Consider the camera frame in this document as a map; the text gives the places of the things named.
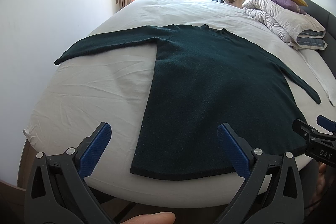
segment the gray upholstered headboard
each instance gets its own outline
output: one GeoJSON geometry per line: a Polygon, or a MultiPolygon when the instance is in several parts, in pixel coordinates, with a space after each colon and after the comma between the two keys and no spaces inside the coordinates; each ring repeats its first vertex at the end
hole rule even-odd
{"type": "Polygon", "coordinates": [[[311,0],[304,0],[308,7],[303,7],[305,12],[314,17],[327,30],[324,41],[328,44],[325,50],[319,51],[331,72],[336,78],[336,17],[311,0]]]}

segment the screw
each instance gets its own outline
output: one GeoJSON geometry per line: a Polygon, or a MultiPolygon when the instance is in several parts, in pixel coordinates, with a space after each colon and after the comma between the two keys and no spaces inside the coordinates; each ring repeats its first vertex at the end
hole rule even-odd
{"type": "Polygon", "coordinates": [[[42,158],[42,157],[43,157],[43,152],[38,152],[38,153],[36,154],[36,157],[37,157],[38,159],[42,158]]]}
{"type": "Polygon", "coordinates": [[[260,148],[256,148],[254,150],[254,153],[257,154],[257,155],[261,155],[263,153],[263,151],[260,148]]]}
{"type": "Polygon", "coordinates": [[[67,150],[67,154],[68,155],[72,155],[73,153],[75,153],[75,149],[74,148],[69,148],[68,150],[67,150]]]}
{"type": "Polygon", "coordinates": [[[286,152],[286,157],[291,159],[293,157],[293,154],[291,152],[286,152]]]}

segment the bed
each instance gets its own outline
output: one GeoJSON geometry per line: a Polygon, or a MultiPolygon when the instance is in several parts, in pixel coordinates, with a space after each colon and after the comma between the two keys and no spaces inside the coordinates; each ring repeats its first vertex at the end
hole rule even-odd
{"type": "MultiPolygon", "coordinates": [[[[327,29],[329,44],[321,54],[335,71],[335,17],[308,1],[308,11],[327,29]]],[[[316,117],[336,120],[336,108],[302,56],[243,10],[213,1],[137,0],[108,19],[90,35],[169,24],[209,25],[225,28],[259,45],[281,59],[319,95],[317,105],[307,93],[288,80],[298,108],[307,122],[320,130],[316,117]]],[[[62,63],[36,104],[24,134],[37,151],[60,154],[77,147],[101,121],[111,124],[112,139],[93,174],[89,186],[128,201],[172,208],[200,208],[227,204],[236,194],[242,178],[236,173],[185,181],[164,181],[130,174],[142,117],[151,88],[156,45],[119,48],[82,56],[62,63]]],[[[296,157],[299,169],[310,158],[296,157]]],[[[261,192],[267,188],[265,178],[261,192]]]]}

